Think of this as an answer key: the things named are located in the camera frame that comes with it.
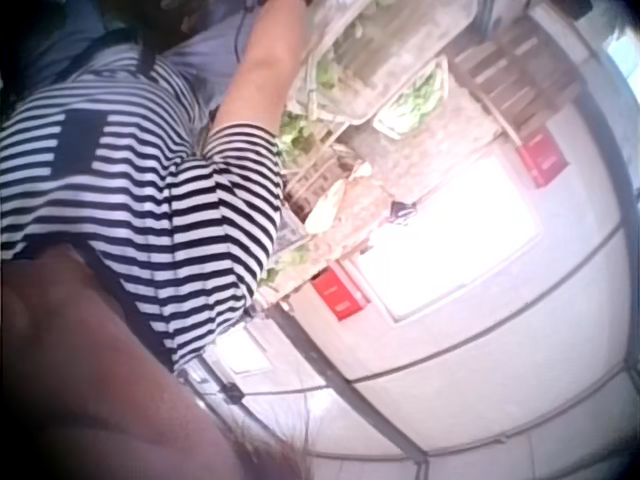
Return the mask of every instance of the striped shirt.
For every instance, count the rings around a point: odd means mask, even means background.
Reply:
[[[275,139],[234,124],[198,155],[203,113],[190,86],[161,58],[141,75],[136,47],[109,52],[3,126],[2,260],[88,246],[98,279],[115,278],[116,300],[133,305],[129,325],[149,325],[175,370],[254,294],[280,216]]]

